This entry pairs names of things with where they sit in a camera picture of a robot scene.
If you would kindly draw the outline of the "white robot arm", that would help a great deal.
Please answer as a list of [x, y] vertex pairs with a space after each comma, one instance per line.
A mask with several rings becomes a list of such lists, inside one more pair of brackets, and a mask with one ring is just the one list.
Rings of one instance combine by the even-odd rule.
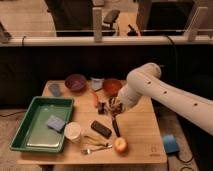
[[133, 69], [119, 90], [120, 102], [132, 108], [142, 96], [148, 96], [213, 136], [213, 101], [168, 85], [160, 77], [161, 69], [155, 63]]

